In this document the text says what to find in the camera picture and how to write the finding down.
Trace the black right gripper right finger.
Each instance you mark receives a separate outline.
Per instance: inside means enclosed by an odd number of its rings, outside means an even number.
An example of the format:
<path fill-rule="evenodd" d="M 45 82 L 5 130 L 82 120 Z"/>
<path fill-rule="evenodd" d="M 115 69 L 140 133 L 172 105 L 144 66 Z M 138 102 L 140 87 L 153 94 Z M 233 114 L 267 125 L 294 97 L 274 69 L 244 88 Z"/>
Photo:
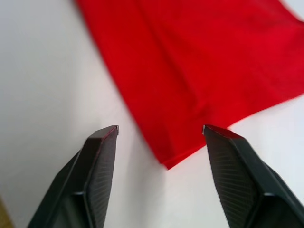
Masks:
<path fill-rule="evenodd" d="M 302 228 L 304 207 L 248 141 L 205 125 L 214 184 L 231 228 Z"/>

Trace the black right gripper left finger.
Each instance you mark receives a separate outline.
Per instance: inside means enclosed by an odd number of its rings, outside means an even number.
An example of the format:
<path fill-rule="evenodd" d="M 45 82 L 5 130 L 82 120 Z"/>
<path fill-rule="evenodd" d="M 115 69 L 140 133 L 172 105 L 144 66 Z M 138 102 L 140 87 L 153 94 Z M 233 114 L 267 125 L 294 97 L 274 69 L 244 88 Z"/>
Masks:
<path fill-rule="evenodd" d="M 28 227 L 104 227 L 118 134 L 112 125 L 87 138 L 53 179 Z"/>

